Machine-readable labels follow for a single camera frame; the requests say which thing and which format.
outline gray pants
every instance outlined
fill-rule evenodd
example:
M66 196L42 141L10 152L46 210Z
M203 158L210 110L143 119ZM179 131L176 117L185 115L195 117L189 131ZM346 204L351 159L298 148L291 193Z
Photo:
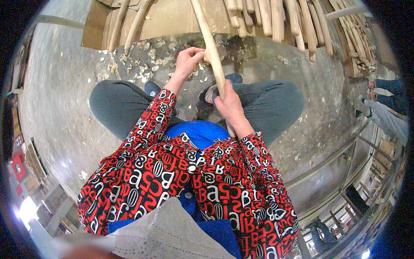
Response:
M285 80L269 80L250 85L233 84L244 114L255 131L262 131L270 145L302 114L302 91ZM89 104L95 117L120 140L125 140L153 97L128 81L103 80L92 90ZM172 117L168 127L183 120Z
M369 118L380 127L385 134L397 138L404 146L407 145L408 125L406 121L394 116L388 111L388 107L371 100L365 100L364 104L372 110Z

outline red patterned shirt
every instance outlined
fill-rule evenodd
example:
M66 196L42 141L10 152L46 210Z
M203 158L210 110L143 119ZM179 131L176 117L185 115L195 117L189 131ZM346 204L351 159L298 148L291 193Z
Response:
M298 219L261 132L201 150L186 133L164 135L175 103L162 90L82 187L77 207L86 232L107 235L108 222L138 219L190 182L205 220L230 220L242 258L287 255Z

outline cardboard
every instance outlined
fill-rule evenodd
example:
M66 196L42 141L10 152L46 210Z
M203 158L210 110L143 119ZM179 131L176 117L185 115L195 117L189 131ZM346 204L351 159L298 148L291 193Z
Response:
M118 32L117 46L125 45L132 22L137 14L140 0L130 0L128 9ZM210 30L216 33L236 34L231 27L223 0L200 0ZM119 11L119 0L92 0L89 14L82 35L81 46L106 50ZM160 36L200 32L190 0L156 0L145 14L134 42ZM256 28L248 31L248 36L256 35Z

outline concrete floor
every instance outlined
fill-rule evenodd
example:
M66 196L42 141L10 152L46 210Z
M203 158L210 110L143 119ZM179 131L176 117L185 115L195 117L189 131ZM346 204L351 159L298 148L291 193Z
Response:
M51 0L43 10L44 14L85 22L90 1ZM333 45L337 46L336 31L331 27ZM118 48L114 60L109 54L80 47L82 31L52 24L38 24L32 42L29 67L24 94L20 102L20 119L24 137L34 138L46 170L53 174L65 191L76 200L80 187L86 180L78 177L81 170L91 174L103 157L111 154L120 141L104 128L93 116L89 105L89 94L94 85L104 79L117 79L108 70L110 62L119 64L122 80L132 80L138 67L129 74L126 66L119 62L123 47ZM180 46L200 44L200 34L177 37L181 40L175 51L166 44L157 50L157 58L167 55L176 57ZM351 102L359 94L366 93L366 80L349 80L344 75L340 61L341 49L336 48L333 57L328 57L324 48L317 50L317 60L310 63L308 55L285 44L274 44L271 40L247 37L244 41L222 36L224 47L219 54L223 60L224 73L239 72L245 83L268 79L290 80L303 91L305 109L299 120L277 140L268 146L284 182L310 170L348 141L363 122L356 120ZM149 50L142 51L135 45L131 57L148 62ZM287 67L277 56L289 60ZM169 64L154 72L152 80L160 85L168 80L168 73L174 71ZM220 120L217 111L202 109L198 101L200 90L212 84L214 76L211 67L206 67L183 86L177 103L179 118L183 120ZM140 79L135 84L143 87ZM366 152L358 153L362 159ZM343 159L325 167L309 180L289 189L290 197L298 215L316 206L327 195L338 188L347 168Z

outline hand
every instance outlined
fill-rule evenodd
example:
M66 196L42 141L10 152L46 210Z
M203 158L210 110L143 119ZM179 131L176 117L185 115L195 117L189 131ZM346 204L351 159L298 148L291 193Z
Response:
M233 90L233 85L229 80L226 79L223 100L221 100L220 96L217 96L214 99L214 103L223 118L225 118L226 121L234 128L234 131L239 139L254 132L249 121L244 116L240 98Z
M174 76L182 80L187 80L188 76L193 72L194 67L200 63L204 57L205 49L191 47L181 51L177 57L177 68Z

